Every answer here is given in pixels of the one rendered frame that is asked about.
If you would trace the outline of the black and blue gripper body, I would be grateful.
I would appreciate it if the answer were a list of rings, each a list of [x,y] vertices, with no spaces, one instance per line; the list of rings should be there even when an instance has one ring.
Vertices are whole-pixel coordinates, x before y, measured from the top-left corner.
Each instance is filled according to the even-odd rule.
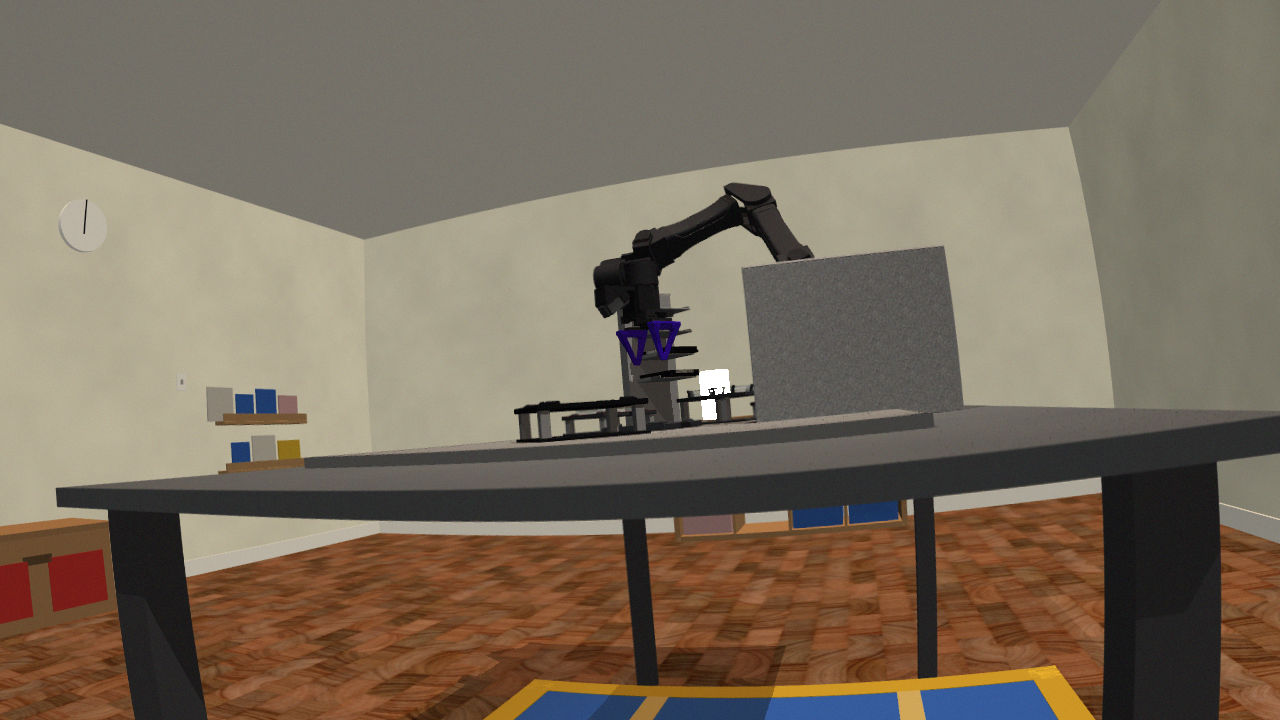
[[[625,328],[625,331],[649,331],[646,322],[672,322],[672,318],[666,318],[666,316],[673,316],[673,310],[660,309],[659,287],[658,286],[654,287],[654,284],[648,284],[648,286],[653,286],[655,309],[645,309],[639,313],[632,313],[626,316],[621,316],[621,324],[628,324],[628,322],[634,322],[634,325],[640,325],[640,327],[628,327]]]

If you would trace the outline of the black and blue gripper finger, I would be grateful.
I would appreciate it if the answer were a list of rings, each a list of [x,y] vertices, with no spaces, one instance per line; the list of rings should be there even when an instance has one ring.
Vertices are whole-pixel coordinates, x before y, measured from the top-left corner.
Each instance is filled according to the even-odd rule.
[[[659,355],[660,360],[667,360],[669,356],[669,350],[675,342],[675,337],[678,333],[681,322],[646,322],[646,325],[652,333],[652,340],[657,347],[657,354]],[[660,345],[659,331],[669,331],[664,352]]]
[[[648,333],[648,331],[616,331],[616,334],[620,338],[620,342],[625,346],[625,348],[626,348],[626,351],[628,354],[628,357],[631,359],[631,361],[634,363],[634,365],[640,365],[641,364],[643,352],[644,352],[644,347],[645,347],[645,343],[646,343],[646,333]],[[637,338],[637,357],[635,357],[634,350],[628,345],[628,340],[627,338]]]

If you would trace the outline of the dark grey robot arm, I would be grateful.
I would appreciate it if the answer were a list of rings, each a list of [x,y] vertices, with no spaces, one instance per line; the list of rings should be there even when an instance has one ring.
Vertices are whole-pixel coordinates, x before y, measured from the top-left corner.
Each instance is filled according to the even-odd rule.
[[[694,245],[732,227],[742,225],[760,237],[776,263],[814,258],[812,250],[799,243],[786,225],[768,187],[742,183],[723,187],[726,195],[709,208],[682,222],[637,232],[632,242],[634,252],[604,260],[594,268],[595,307],[602,316],[611,316],[621,309],[623,316],[655,309],[653,286],[640,284],[657,286],[664,266]],[[739,208],[736,199],[744,202],[744,208]]]

